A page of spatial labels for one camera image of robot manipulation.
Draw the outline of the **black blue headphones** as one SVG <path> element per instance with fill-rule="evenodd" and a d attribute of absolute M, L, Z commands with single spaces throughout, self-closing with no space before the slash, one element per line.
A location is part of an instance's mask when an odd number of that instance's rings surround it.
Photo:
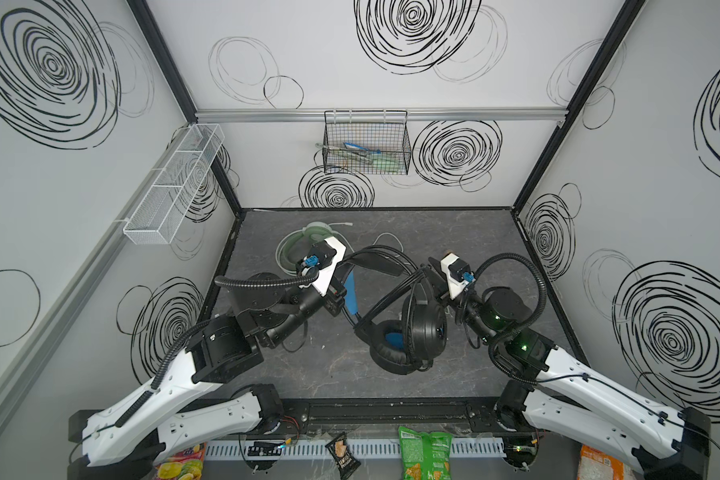
<path fill-rule="evenodd" d="M 402 279 L 364 315 L 342 307 L 373 362 L 395 375 L 430 369 L 447 342 L 446 314 L 428 277 L 432 268 L 399 249 L 371 245 L 340 261 L 335 278 L 345 283 L 357 267 Z"/>

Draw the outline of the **mint green headphones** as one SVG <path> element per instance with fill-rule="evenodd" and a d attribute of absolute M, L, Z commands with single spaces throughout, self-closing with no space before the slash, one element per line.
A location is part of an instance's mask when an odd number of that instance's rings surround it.
<path fill-rule="evenodd" d="M 298 263 L 306 256 L 311 246 L 328 237 L 336 237 L 350 252 L 354 252 L 354 247 L 343 233 L 343 228 L 352 228 L 353 226 L 354 223 L 350 221 L 312 221 L 286 234 L 279 241 L 274 252 L 278 268 L 287 276 L 295 276 Z"/>

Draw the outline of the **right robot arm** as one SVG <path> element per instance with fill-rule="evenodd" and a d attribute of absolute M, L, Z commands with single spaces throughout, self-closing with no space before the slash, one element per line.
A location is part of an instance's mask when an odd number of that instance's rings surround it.
<path fill-rule="evenodd" d="M 537 303 L 526 307 L 516 295 L 510 308 L 498 308 L 474 289 L 491 266 L 513 261 L 533 276 Z M 543 313 L 548 289 L 530 259 L 500 253 L 472 268 L 448 253 L 430 258 L 428 280 L 454 308 L 459 323 L 485 341 L 491 363 L 509 382 L 495 404 L 497 419 L 509 431 L 534 428 L 560 434 L 609 455 L 646 479 L 705 479 L 719 444 L 708 416 L 651 400 L 600 374 L 554 341 L 533 330 Z"/>

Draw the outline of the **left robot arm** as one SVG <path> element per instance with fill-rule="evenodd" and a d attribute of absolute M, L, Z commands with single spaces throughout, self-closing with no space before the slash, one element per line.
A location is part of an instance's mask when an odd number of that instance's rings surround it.
<path fill-rule="evenodd" d="M 281 344 L 320 309 L 336 312 L 347 275 L 312 267 L 289 279 L 216 278 L 234 293 L 237 312 L 191 327 L 155 374 L 115 405 L 73 414 L 68 439 L 81 455 L 70 461 L 68 478 L 142 479 L 205 441 L 277 425 L 283 406 L 271 384 L 244 386 L 228 400 L 202 398 L 261 364 L 263 348 Z"/>

